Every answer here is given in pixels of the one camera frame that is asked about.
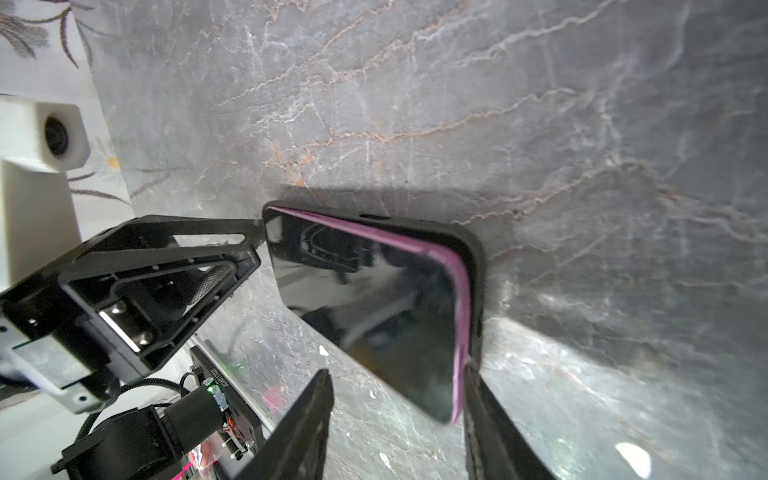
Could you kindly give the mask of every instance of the phone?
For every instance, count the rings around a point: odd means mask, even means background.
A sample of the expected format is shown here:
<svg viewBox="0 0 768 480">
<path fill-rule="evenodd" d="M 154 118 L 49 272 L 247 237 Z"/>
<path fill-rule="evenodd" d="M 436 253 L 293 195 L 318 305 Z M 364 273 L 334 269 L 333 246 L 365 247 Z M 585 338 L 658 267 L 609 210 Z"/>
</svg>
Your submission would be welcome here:
<svg viewBox="0 0 768 480">
<path fill-rule="evenodd" d="M 283 302 L 440 422 L 461 411 L 470 280 L 437 243 L 268 206 L 267 245 Z"/>
</svg>

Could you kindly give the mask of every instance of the screw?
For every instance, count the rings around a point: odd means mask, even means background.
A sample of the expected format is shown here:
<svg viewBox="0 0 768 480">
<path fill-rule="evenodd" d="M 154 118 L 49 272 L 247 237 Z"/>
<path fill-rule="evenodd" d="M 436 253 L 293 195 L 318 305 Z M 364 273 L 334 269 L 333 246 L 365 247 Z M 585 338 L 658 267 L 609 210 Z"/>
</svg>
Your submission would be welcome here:
<svg viewBox="0 0 768 480">
<path fill-rule="evenodd" d="M 128 305 L 126 305 L 123 300 L 118 300 L 110 308 L 112 313 L 123 313 L 125 310 L 128 310 Z"/>
<path fill-rule="evenodd" d="M 134 341 L 142 346 L 147 346 L 152 341 L 152 332 L 141 332 L 134 338 Z"/>
</svg>

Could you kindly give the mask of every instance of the corrugated black cable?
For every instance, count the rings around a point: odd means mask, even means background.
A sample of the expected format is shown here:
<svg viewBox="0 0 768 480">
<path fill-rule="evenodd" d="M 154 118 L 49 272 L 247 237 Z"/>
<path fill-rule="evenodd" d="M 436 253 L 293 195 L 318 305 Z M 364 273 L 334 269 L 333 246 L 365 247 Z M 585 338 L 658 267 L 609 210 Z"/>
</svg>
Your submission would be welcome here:
<svg viewBox="0 0 768 480">
<path fill-rule="evenodd" d="M 185 389 L 183 386 L 179 385 L 178 383 L 171 382 L 170 380 L 166 379 L 143 379 L 139 380 L 136 383 L 132 383 L 130 385 L 123 385 L 120 387 L 120 394 L 126 393 L 128 390 L 137 389 L 140 386 L 161 386 L 166 389 L 173 390 L 174 392 L 182 392 L 184 395 L 189 393 L 189 390 Z M 75 437 L 75 441 L 78 441 L 80 439 L 84 439 L 86 436 L 88 436 L 89 433 L 91 433 L 91 429 L 93 428 L 94 424 L 96 423 L 96 420 L 98 420 L 98 416 L 101 414 L 101 412 L 91 413 L 87 419 L 85 419 L 85 422 L 83 423 L 83 426 L 80 427 L 80 431 L 78 432 L 78 436 Z"/>
</svg>

